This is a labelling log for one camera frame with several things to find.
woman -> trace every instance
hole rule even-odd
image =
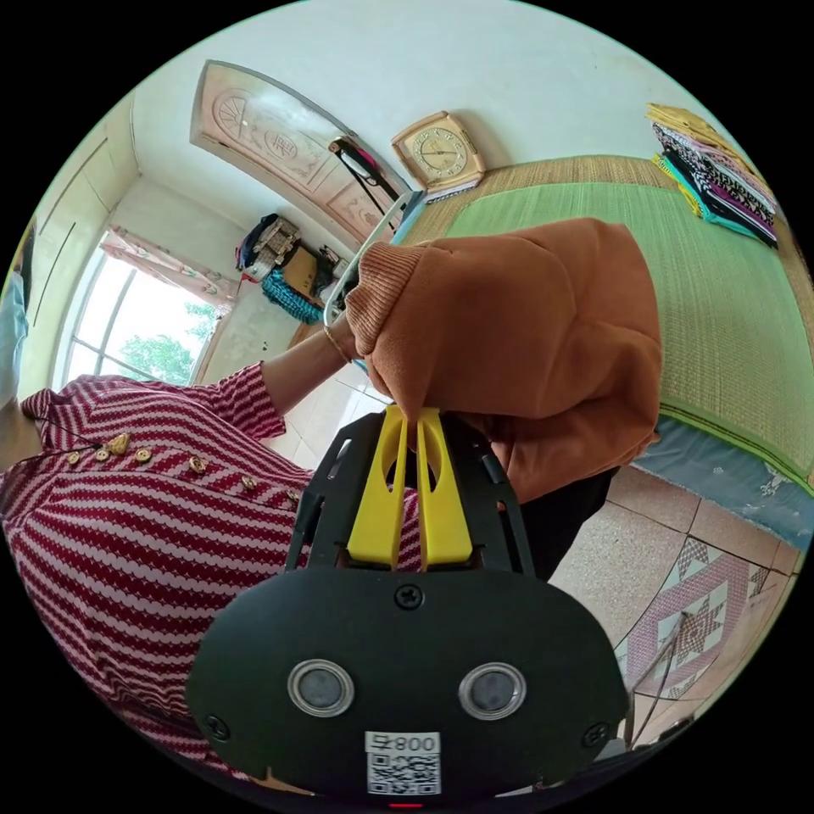
[[[33,227],[0,311],[0,515],[20,578],[113,712],[181,759],[245,779],[198,734],[187,674],[218,611],[283,570],[311,473],[260,442],[282,435],[283,416],[356,357],[354,336],[340,319],[206,387],[81,376],[20,403],[32,240]],[[553,573],[611,477],[524,507],[538,576]],[[408,490],[399,569],[419,561]]]

blue knitted fabric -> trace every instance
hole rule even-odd
[[[295,320],[304,322],[306,325],[314,325],[315,322],[322,319],[322,310],[309,302],[302,294],[294,291],[282,279],[282,269],[270,271],[260,286],[267,299],[279,305]]]

window frame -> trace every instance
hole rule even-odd
[[[110,334],[113,332],[113,328],[121,311],[121,307],[125,302],[131,285],[136,280],[138,274],[141,273],[137,268],[134,267],[130,269],[128,277],[124,285],[121,287],[116,302],[113,308],[110,310],[107,325],[105,326],[102,339],[99,342],[99,347],[94,347],[92,344],[86,342],[84,339],[80,339],[78,336],[80,326],[85,318],[85,314],[87,313],[87,308],[90,304],[93,291],[96,288],[96,284],[102,274],[105,264],[109,260],[109,256],[101,248],[101,244],[107,235],[107,232],[102,235],[101,239],[99,240],[99,244],[97,245],[96,249],[94,249],[91,258],[87,262],[85,270],[80,276],[79,284],[74,291],[74,296],[71,299],[71,305],[66,313],[62,335],[59,339],[59,348],[53,368],[53,374],[51,376],[52,388],[57,392],[62,390],[69,383],[68,371],[70,370],[70,363],[73,359],[74,349],[77,345],[92,351],[96,355],[96,364],[94,366],[93,373],[91,374],[93,376],[101,375],[102,365],[104,364],[105,360],[108,360],[120,368],[124,368],[125,370],[138,374],[139,376],[143,376],[147,380],[154,379],[154,376],[149,371],[140,370],[139,368],[134,367],[127,362],[121,361],[115,356],[107,353]],[[189,381],[190,384],[192,384],[194,381],[194,377],[196,376],[198,368],[201,365],[201,361],[207,353],[209,343],[211,341],[212,337],[209,337],[203,343],[201,352],[192,368]]]

handle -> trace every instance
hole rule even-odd
[[[348,281],[350,278],[356,273],[359,269],[359,261],[362,255],[367,251],[367,249],[378,240],[379,236],[384,231],[387,224],[395,217],[395,215],[407,205],[410,199],[413,197],[415,193],[413,190],[409,192],[405,192],[404,195],[387,210],[384,217],[378,222],[376,228],[371,232],[368,236],[367,240],[362,243],[362,248],[354,255],[354,258],[348,263],[348,268],[343,271],[342,276],[339,278],[339,282],[331,291],[331,294],[328,296],[328,300],[325,303],[325,311],[323,312],[322,319],[325,322],[326,326],[329,326],[337,319],[340,314],[339,309],[337,308],[337,300],[339,298],[339,294],[344,291],[345,287],[348,285]]]

ribbed cuff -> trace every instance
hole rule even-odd
[[[373,243],[359,261],[359,285],[347,296],[346,315],[356,349],[367,356],[426,248]]]

